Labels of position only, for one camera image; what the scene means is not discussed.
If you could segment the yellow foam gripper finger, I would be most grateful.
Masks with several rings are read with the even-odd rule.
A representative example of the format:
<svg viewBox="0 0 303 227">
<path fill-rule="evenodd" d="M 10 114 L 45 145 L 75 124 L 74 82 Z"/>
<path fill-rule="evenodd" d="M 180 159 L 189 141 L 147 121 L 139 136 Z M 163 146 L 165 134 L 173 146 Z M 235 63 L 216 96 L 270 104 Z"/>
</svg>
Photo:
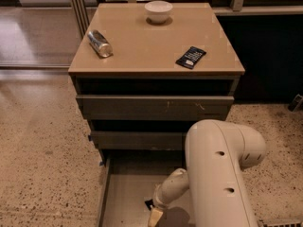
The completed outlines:
<svg viewBox="0 0 303 227">
<path fill-rule="evenodd" d="M 165 209 L 163 207 L 153 207 L 150 212 L 149 220 L 148 220 L 148 227 L 155 227 L 161 217 L 164 214 Z"/>
</svg>

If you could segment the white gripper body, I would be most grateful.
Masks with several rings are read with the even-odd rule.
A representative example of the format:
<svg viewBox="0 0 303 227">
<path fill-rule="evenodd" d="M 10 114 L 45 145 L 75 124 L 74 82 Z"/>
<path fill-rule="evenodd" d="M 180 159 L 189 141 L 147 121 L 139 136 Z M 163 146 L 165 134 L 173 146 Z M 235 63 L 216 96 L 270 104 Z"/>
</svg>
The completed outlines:
<svg viewBox="0 0 303 227">
<path fill-rule="evenodd" d="M 152 196 L 153 206 L 165 210 L 177 199 L 172 190 L 167 189 L 162 184 L 157 184 Z"/>
</svg>

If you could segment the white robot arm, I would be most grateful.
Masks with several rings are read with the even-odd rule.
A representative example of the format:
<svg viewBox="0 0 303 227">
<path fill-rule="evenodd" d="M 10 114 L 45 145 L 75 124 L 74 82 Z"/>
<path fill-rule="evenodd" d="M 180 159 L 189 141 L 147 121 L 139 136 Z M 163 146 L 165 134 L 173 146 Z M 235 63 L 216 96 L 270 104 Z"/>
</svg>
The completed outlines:
<svg viewBox="0 0 303 227">
<path fill-rule="evenodd" d="M 193 124 L 185 141 L 187 167 L 155 187 L 148 227 L 186 191 L 196 227 L 258 227 L 241 172 L 259 164 L 265 153 L 263 136 L 251 127 L 213 119 Z"/>
</svg>

